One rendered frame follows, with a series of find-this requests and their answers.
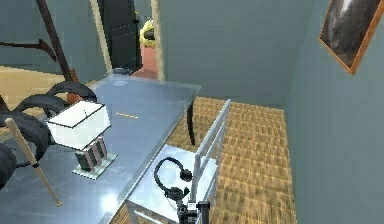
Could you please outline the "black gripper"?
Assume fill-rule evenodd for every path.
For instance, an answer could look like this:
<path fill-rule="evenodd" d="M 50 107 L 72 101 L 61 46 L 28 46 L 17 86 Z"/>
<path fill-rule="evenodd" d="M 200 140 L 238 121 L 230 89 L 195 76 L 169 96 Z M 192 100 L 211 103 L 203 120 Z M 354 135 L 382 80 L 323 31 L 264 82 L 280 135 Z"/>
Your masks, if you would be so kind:
<path fill-rule="evenodd" d="M 177 207 L 177 214 L 179 219 L 179 224 L 188 224 L 188 208 L 184 204 L 180 204 Z"/>

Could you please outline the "black earphone with headband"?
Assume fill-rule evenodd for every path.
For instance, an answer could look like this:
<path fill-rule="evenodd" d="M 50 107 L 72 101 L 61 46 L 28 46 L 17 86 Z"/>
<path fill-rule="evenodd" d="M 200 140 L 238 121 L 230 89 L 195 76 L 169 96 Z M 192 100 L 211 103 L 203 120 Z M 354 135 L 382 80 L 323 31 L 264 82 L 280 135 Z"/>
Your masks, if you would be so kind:
<path fill-rule="evenodd" d="M 184 189 L 181 189 L 178 187 L 167 188 L 163 185 L 163 183 L 160 181 L 158 172 L 160 170 L 160 167 L 163 165 L 163 163 L 165 161 L 170 161 L 170 162 L 172 162 L 178 166 L 178 168 L 180 170 L 179 177 L 181 180 L 183 180 L 185 182 L 191 182 L 192 181 L 192 179 L 193 179 L 192 172 L 189 169 L 186 169 L 179 160 L 177 160 L 173 157 L 166 157 L 166 158 L 160 160 L 154 169 L 155 182 L 158 185 L 158 187 L 164 191 L 164 196 L 168 199 L 175 201 L 175 202 L 181 201 L 190 192 L 190 190 L 187 187 L 185 187 Z"/>

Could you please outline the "grey metal chair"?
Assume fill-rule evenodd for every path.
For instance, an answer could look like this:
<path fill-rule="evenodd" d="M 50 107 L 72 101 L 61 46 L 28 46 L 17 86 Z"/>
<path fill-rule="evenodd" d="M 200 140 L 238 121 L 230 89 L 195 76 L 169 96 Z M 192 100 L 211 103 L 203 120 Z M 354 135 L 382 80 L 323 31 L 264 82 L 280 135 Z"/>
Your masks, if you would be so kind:
<path fill-rule="evenodd" d="M 170 145 L 162 147 L 128 193 L 126 205 L 132 224 L 139 224 L 141 218 L 151 224 L 179 224 L 178 205 L 209 201 L 211 207 L 213 206 L 230 103 L 230 100 L 225 102 L 195 152 Z M 165 187 L 181 189 L 187 187 L 190 190 L 181 201 L 175 202 L 166 198 L 164 191 L 155 182 L 154 169 L 157 163 L 166 157 L 179 160 L 186 169 L 192 172 L 192 181 L 185 182 L 179 177 L 178 166 L 170 161 L 165 161 L 158 172 L 160 181 Z"/>

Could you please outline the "grey metal table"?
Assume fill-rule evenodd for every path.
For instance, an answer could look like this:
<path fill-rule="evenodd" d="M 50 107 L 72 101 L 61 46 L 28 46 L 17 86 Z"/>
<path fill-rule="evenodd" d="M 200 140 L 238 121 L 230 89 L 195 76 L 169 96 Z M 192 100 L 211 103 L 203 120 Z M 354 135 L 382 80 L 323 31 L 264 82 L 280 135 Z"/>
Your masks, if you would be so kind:
<path fill-rule="evenodd" d="M 111 120 L 104 134 L 106 149 L 117 158 L 91 180 L 72 172 L 77 166 L 73 149 L 49 147 L 40 167 L 62 205 L 55 205 L 32 167 L 20 168 L 0 191 L 0 224 L 108 224 L 200 87 L 111 75 L 95 84 L 94 91 Z"/>

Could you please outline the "white table lamp striped base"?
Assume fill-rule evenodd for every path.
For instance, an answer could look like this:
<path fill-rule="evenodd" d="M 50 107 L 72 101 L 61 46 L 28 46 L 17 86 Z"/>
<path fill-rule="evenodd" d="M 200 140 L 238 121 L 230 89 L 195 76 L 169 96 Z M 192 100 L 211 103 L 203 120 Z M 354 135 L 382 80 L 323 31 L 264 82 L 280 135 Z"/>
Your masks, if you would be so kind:
<path fill-rule="evenodd" d="M 104 104 L 79 101 L 46 121 L 54 142 L 71 148 L 79 165 L 74 174 L 97 180 L 117 158 L 106 149 L 103 135 L 111 127 Z"/>

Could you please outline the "tan wooden baseball bat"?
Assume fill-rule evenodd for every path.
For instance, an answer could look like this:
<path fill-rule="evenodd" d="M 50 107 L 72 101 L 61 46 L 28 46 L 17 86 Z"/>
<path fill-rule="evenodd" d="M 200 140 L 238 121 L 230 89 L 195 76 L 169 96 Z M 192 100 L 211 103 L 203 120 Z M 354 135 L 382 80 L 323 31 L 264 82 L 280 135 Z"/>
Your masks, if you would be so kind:
<path fill-rule="evenodd" d="M 34 168 L 40 179 L 42 180 L 43 184 L 46 186 L 48 189 L 50 195 L 52 196 L 55 204 L 57 207 L 62 205 L 62 202 L 59 200 L 58 196 L 54 193 L 51 185 L 49 184 L 48 180 L 46 179 L 39 163 L 35 159 L 34 154 L 32 153 L 30 147 L 27 145 L 26 140 L 22 136 L 18 126 L 16 125 L 15 121 L 12 118 L 6 118 L 5 119 L 5 124 L 9 131 L 11 132 L 13 138 L 25 154 L 26 158 L 30 162 L 31 166 Z"/>

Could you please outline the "yellow round shape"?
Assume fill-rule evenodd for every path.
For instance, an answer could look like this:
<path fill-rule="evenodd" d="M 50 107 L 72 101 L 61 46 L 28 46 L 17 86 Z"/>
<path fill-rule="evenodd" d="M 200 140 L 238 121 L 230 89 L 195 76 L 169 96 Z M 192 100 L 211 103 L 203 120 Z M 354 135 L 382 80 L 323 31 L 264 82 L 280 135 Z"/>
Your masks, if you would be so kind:
<path fill-rule="evenodd" d="M 140 30 L 139 40 L 145 47 L 155 47 L 154 26 L 152 19 L 144 23 L 144 26 Z"/>

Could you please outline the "dark room door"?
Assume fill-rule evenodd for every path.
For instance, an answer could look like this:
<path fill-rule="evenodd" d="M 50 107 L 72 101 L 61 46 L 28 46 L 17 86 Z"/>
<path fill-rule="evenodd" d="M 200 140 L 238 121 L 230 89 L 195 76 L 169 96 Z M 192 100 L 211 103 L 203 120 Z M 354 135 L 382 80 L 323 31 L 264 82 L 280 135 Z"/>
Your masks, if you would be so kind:
<path fill-rule="evenodd" d="M 105 33 L 112 71 L 130 69 L 132 74 L 142 68 L 138 24 L 134 0 L 97 0 Z"/>

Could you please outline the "brown wooden stand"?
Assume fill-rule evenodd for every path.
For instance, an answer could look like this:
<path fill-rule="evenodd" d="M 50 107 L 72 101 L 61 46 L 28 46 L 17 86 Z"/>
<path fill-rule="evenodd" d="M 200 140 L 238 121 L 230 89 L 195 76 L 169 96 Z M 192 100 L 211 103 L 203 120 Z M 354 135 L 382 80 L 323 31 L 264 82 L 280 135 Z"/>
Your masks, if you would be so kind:
<path fill-rule="evenodd" d="M 10 42 L 0 42 L 0 46 L 10 46 L 10 47 L 23 47 L 23 48 L 33 48 L 41 49 L 47 52 L 54 61 L 58 61 L 63 76 L 66 81 L 77 81 L 76 72 L 74 69 L 70 69 L 67 63 L 67 60 L 62 49 L 59 36 L 56 32 L 48 5 L 46 0 L 36 0 L 37 6 L 39 8 L 40 14 L 42 16 L 45 28 L 50 38 L 52 48 L 48 46 L 46 42 L 40 40 L 38 44 L 19 44 L 19 43 L 10 43 Z"/>

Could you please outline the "wood-framed dark picture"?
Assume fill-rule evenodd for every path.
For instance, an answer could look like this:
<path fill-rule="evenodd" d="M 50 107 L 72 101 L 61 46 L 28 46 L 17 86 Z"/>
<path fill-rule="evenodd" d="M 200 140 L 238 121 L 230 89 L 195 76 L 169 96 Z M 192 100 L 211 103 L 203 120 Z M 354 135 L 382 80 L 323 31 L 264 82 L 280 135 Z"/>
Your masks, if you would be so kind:
<path fill-rule="evenodd" d="M 354 75 L 383 14 L 384 0 L 330 0 L 318 40 Z"/>

